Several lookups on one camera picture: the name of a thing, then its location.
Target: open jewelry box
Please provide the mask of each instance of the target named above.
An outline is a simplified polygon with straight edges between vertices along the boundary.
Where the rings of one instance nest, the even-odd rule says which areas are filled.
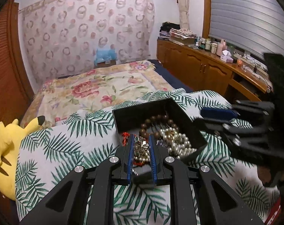
[[[194,150],[194,152],[190,152],[189,155],[182,156],[180,160],[185,164],[188,164],[188,162],[194,160],[205,148],[207,142],[205,141],[199,130],[192,125],[192,121],[189,116],[172,98],[113,110],[113,116],[117,130],[117,141],[122,145],[122,134],[124,132],[139,135],[141,125],[145,123],[145,120],[154,120],[154,116],[158,115],[161,115],[162,118],[163,116],[167,116],[169,120],[173,120],[173,123],[176,124],[176,126],[179,128],[178,133],[185,134],[185,136],[190,141],[191,148],[196,149]],[[163,128],[169,129],[171,128],[171,126],[169,126],[168,124],[159,123],[158,120],[156,120],[152,121],[150,126],[148,126],[146,132],[153,134],[153,132],[160,132],[160,130]],[[134,168],[134,171],[138,174],[138,176],[141,176],[141,174],[145,176],[147,172],[150,173],[151,168],[149,165],[144,165],[142,167]]]

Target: wooden door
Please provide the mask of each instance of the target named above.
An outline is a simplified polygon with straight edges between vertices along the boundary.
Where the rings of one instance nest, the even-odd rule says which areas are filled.
[[[185,60],[185,48],[174,43],[168,43],[164,67],[179,80],[183,78],[182,64]]]
[[[192,50],[186,50],[185,60],[182,64],[181,69],[181,81],[192,88],[194,91],[200,91],[203,87],[203,67],[205,63],[205,58],[193,53]]]
[[[157,42],[157,59],[163,64],[165,63],[166,46],[167,46],[167,43],[165,41],[158,40],[158,42]]]
[[[203,69],[203,90],[212,90],[224,96],[231,73],[231,70],[208,60]]]
[[[33,95],[23,62],[16,61],[18,7],[13,8],[13,4],[14,0],[8,0],[0,11],[0,121],[5,125],[15,118],[21,120]],[[14,224],[11,215],[10,201],[0,193],[0,219]]]

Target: black box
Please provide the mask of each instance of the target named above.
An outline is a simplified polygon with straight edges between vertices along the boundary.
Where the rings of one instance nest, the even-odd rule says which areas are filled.
[[[181,160],[185,164],[195,160],[198,154],[205,148],[207,142],[199,130],[192,125],[192,121],[189,116],[172,98],[113,110],[118,142],[121,144],[120,136],[123,132],[138,134],[141,124],[143,124],[146,119],[159,114],[168,115],[169,119],[172,119],[179,127],[179,133],[186,134],[192,148],[197,149],[194,153],[182,157]]]

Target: pink bottle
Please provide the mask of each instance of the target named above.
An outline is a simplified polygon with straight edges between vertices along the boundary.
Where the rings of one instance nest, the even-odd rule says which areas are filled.
[[[221,40],[221,42],[218,43],[216,55],[221,56],[222,55],[222,51],[224,51],[226,49],[227,49],[226,41],[225,40]]]

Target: window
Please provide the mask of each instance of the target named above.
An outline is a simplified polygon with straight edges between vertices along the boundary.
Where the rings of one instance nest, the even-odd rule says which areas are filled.
[[[284,55],[284,11],[276,0],[211,0],[209,35],[259,58]]]

